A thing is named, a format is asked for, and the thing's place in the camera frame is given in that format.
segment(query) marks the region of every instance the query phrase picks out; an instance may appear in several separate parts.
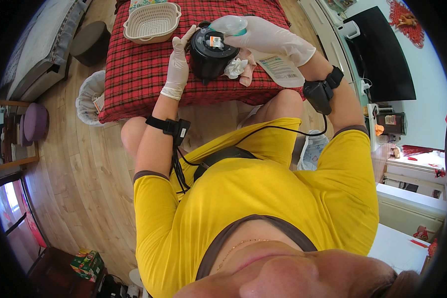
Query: black wrist sensor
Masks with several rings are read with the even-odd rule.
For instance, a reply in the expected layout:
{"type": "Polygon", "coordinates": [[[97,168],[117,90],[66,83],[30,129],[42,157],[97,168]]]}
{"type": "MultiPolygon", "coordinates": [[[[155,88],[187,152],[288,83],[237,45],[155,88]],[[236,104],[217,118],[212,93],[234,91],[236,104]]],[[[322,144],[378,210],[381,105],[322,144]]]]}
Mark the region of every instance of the black wrist sensor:
{"type": "Polygon", "coordinates": [[[153,116],[149,116],[146,120],[146,124],[157,129],[162,129],[164,134],[169,134],[173,137],[174,146],[180,146],[185,138],[185,135],[189,131],[191,123],[187,120],[179,119],[174,121],[171,119],[161,120],[153,116]]]}
{"type": "Polygon", "coordinates": [[[329,115],[331,113],[329,100],[334,95],[333,89],[339,86],[343,77],[343,72],[336,66],[333,66],[333,71],[325,80],[305,81],[303,95],[318,113],[329,115]]]}

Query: hand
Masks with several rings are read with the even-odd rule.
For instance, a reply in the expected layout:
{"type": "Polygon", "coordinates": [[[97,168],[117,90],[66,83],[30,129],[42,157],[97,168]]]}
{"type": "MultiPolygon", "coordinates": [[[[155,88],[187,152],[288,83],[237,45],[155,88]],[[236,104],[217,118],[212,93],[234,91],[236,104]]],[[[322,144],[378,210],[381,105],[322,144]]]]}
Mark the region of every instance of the hand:
{"type": "Polygon", "coordinates": [[[226,37],[226,44],[263,53],[279,53],[287,56],[296,67],[308,62],[316,51],[309,42],[289,30],[259,17],[244,18],[248,21],[247,33],[242,36],[226,37]]]}
{"type": "Polygon", "coordinates": [[[169,59],[169,68],[167,70],[167,81],[162,88],[161,94],[181,100],[185,85],[189,79],[189,65],[185,59],[185,45],[191,36],[197,31],[197,26],[192,25],[191,29],[185,33],[182,38],[174,36],[172,39],[172,47],[174,51],[169,59]]]}

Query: cardboard box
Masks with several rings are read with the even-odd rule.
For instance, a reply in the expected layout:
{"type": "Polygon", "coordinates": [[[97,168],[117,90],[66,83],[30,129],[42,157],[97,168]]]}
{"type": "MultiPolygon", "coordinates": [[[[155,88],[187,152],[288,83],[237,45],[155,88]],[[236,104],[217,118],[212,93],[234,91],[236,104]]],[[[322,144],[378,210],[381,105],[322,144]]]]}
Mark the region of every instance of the cardboard box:
{"type": "Polygon", "coordinates": [[[98,274],[104,268],[100,254],[90,249],[80,249],[70,265],[79,277],[92,282],[96,282],[98,274]]]}

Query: purple stool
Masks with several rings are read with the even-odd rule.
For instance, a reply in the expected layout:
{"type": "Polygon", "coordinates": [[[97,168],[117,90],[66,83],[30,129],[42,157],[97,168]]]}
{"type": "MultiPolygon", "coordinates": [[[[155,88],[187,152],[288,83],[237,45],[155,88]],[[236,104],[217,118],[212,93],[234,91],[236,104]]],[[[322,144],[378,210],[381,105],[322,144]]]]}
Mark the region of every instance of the purple stool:
{"type": "Polygon", "coordinates": [[[25,112],[23,132],[28,141],[40,140],[46,132],[48,111],[41,104],[31,103],[25,112]]]}
{"type": "Polygon", "coordinates": [[[25,115],[22,115],[20,118],[20,144],[22,145],[22,147],[28,147],[28,146],[32,146],[33,142],[27,140],[27,138],[25,138],[25,131],[23,129],[23,123],[25,120],[25,115]]]}

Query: wooden floor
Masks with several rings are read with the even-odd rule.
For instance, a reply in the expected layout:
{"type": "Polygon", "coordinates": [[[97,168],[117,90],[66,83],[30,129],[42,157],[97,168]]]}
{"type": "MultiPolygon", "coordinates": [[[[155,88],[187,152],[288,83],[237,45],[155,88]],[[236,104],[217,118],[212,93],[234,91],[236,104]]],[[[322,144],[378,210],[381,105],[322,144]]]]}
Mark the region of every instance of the wooden floor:
{"type": "MultiPolygon", "coordinates": [[[[296,0],[280,0],[292,32],[304,37],[320,51],[321,46],[296,0]]],[[[109,31],[115,19],[115,0],[93,1],[83,26],[106,22],[109,31]]],[[[76,116],[75,99],[82,82],[104,69],[104,62],[88,68],[75,59],[68,80],[50,88],[37,101],[49,112],[49,131],[39,142],[40,161],[29,165],[25,179],[37,219],[51,245],[75,254],[82,247],[100,252],[111,274],[130,282],[136,268],[136,228],[133,208],[134,162],[120,140],[123,121],[90,127],[76,116]]],[[[232,131],[251,110],[240,102],[179,109],[179,116],[192,122],[185,149],[192,150],[232,131]]],[[[322,130],[323,121],[305,102],[302,131],[322,130]]],[[[332,137],[333,128],[327,136],[332,137]]]]}

